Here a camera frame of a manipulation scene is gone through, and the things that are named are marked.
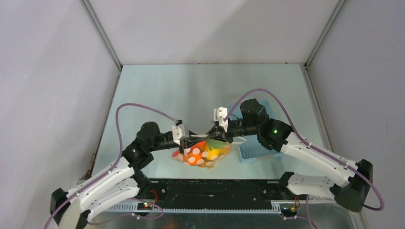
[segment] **red wire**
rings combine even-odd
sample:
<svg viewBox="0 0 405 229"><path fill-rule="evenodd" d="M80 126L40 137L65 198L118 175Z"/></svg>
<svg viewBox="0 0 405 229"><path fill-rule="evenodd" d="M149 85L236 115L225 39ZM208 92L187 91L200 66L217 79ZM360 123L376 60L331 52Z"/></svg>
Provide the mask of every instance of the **red wire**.
<svg viewBox="0 0 405 229"><path fill-rule="evenodd" d="M297 200L298 200L298 208L299 207L301 207L301 202L299 201L299 197L297 196L297 195L295 195L295 203L296 203L296 206L297 206Z"/></svg>
<svg viewBox="0 0 405 229"><path fill-rule="evenodd" d="M158 194L156 193L156 191L154 189L152 189L150 192L155 194L155 202L153 202L153 203L156 204L156 202L158 201Z"/></svg>

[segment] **white wall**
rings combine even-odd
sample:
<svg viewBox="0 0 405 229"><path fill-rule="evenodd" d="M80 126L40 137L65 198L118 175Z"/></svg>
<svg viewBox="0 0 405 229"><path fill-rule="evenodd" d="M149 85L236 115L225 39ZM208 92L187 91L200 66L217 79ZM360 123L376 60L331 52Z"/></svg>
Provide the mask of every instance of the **white wall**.
<svg viewBox="0 0 405 229"><path fill-rule="evenodd" d="M0 3L0 228L42 228L88 169L117 70L78 0Z"/></svg>
<svg viewBox="0 0 405 229"><path fill-rule="evenodd" d="M405 2L348 1L310 67L337 153L374 164L373 229L404 228ZM366 203L378 206L370 191Z"/></svg>
<svg viewBox="0 0 405 229"><path fill-rule="evenodd" d="M338 0L92 0L123 64L305 62Z"/></svg>

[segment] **orange polka dot fabric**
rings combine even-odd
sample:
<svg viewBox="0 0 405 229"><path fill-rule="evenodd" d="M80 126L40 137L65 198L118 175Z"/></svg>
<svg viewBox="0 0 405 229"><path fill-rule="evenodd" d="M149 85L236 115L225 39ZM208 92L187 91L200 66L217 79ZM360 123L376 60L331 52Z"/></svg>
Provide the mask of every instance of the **orange polka dot fabric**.
<svg viewBox="0 0 405 229"><path fill-rule="evenodd" d="M177 150L172 158L185 165L213 168L231 152L231 145L228 143L213 144L213 141L199 142L188 149L184 149L184 155Z"/></svg>

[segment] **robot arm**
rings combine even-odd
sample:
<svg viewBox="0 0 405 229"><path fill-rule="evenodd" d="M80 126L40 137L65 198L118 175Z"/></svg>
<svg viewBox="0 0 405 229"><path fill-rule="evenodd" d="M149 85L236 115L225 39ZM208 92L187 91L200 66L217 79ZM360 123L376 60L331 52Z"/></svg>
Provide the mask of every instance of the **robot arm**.
<svg viewBox="0 0 405 229"><path fill-rule="evenodd" d="M348 210L361 211L370 186L361 177L347 169L347 166L354 168L372 181L373 165L370 162L363 159L356 163L315 144L309 143L308 146L303 144L290 125L269 118L266 109L256 99L244 101L241 104L241 111L243 119L230 121L225 135L231 137L257 135L263 147L293 156L327 175L309 177L293 172L284 173L278 187L285 198L300 194L322 196L335 199L339 205ZM322 149L330 157L338 158L346 165L340 165L316 152L311 146Z"/></svg>
<svg viewBox="0 0 405 229"><path fill-rule="evenodd" d="M146 122L137 133L136 139L123 151L115 168L113 164L93 176L85 183L64 192L61 188L52 193L51 214L69 197L76 195L80 202L80 219L77 228L84 228L88 221L110 206L130 197L144 198L150 191L150 180L141 169L153 160L152 151L179 148L184 153L199 141L215 139L233 142L236 136L256 135L259 143L269 150L276 150L298 158L327 174L326 177L310 177L285 172L278 183L280 193L284 198L294 195L309 194L325 198L333 198L342 207L360 212L367 197L370 186L346 166L314 151L303 144L291 126L279 120L272 119L266 109L256 99L241 103L242 119L224 120L227 109L220 107L214 110L215 125L206 135L196 135L187 126L178 121L172 131L161 133L155 122ZM366 178L372 181L373 166L366 160L356 163L331 151L324 151L334 158L345 162ZM84 192L78 193L81 187L94 181L96 177L108 171L108 175L98 180ZM69 208L65 205L54 217L59 224L64 212Z"/></svg>

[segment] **black metal base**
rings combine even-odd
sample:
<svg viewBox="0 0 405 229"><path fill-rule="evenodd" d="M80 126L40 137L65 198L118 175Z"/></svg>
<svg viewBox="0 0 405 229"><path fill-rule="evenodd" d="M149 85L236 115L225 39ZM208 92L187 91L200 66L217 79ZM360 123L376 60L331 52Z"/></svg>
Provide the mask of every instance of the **black metal base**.
<svg viewBox="0 0 405 229"><path fill-rule="evenodd" d="M63 191L63 189L58 188L57 190L55 190L52 195L51 195L51 207L49 212L52 214L53 212L55 212L55 210L63 203L67 200L66 197L67 192ZM58 211L58 213L55 215L55 217L53 218L56 222L57 225L59 225L59 223L61 222L62 216L65 213L65 211L68 209L68 207L70 206L70 203L67 203L65 206L63 206L63 208L61 208L60 211ZM80 214L80 218L79 221L77 222L77 226L76 229L83 229L85 228L85 226L87 225L87 216L90 213L90 210L86 210L83 213Z"/></svg>
<svg viewBox="0 0 405 229"><path fill-rule="evenodd" d="M261 210L283 200L277 180L150 179L162 208ZM150 193L148 199L154 199Z"/></svg>

